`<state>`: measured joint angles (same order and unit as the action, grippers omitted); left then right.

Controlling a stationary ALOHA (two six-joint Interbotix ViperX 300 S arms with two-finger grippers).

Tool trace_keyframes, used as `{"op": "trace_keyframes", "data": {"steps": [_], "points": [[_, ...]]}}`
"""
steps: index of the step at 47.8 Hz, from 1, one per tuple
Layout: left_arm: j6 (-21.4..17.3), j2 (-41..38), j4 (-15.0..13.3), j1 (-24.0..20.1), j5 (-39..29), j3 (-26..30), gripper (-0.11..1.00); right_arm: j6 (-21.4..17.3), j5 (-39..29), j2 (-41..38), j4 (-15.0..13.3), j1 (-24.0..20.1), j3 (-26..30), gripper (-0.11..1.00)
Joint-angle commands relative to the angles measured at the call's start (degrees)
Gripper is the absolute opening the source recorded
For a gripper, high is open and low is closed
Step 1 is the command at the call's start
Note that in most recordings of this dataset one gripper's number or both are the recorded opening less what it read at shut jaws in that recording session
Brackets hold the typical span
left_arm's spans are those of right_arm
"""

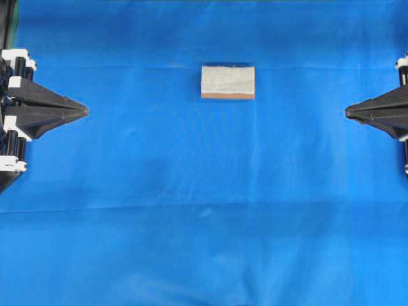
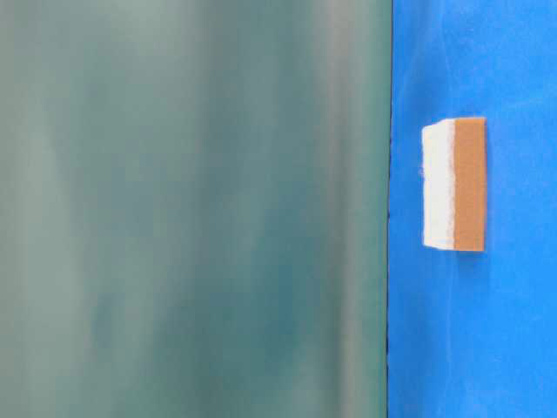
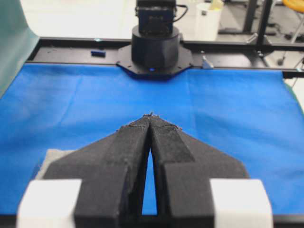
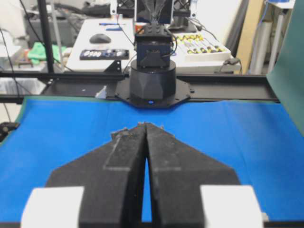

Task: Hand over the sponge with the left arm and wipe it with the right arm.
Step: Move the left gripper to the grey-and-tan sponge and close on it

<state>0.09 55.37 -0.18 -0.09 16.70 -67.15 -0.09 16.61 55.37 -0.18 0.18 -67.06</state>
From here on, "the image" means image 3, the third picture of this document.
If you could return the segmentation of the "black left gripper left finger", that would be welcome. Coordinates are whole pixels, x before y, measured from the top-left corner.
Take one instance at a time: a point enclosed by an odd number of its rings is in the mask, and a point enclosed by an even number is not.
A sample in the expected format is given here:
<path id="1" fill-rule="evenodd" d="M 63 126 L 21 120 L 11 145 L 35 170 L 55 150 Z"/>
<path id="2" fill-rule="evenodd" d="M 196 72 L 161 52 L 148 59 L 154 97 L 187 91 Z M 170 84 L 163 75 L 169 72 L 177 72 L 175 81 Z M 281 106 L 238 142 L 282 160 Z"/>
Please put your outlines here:
<path id="1" fill-rule="evenodd" d="M 116 228 L 140 212 L 141 170 L 150 118 L 74 151 L 29 183 L 17 213 L 19 228 Z"/>

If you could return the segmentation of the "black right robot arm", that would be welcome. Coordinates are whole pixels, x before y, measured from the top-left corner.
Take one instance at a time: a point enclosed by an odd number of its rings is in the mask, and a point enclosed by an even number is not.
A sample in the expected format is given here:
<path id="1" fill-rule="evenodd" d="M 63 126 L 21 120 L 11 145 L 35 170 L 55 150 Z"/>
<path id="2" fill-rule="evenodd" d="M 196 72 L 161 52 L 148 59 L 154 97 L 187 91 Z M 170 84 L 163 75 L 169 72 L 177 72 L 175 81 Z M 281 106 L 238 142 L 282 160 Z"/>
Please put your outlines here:
<path id="1" fill-rule="evenodd" d="M 167 80 L 193 67 L 192 52 L 181 44 L 173 24 L 178 4 L 174 0 L 138 0 L 131 44 L 118 50 L 116 64 L 136 78 Z"/>

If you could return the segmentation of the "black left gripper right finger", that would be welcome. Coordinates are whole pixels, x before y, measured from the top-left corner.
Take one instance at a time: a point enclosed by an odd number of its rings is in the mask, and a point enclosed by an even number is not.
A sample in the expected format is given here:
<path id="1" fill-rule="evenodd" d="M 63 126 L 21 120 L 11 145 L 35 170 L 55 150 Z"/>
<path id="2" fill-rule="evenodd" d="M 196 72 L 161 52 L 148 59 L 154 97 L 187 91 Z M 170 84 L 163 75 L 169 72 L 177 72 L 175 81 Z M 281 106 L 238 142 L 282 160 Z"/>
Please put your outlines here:
<path id="1" fill-rule="evenodd" d="M 271 205 L 259 179 L 238 159 L 150 117 L 158 211 L 173 228 L 270 228 Z"/>

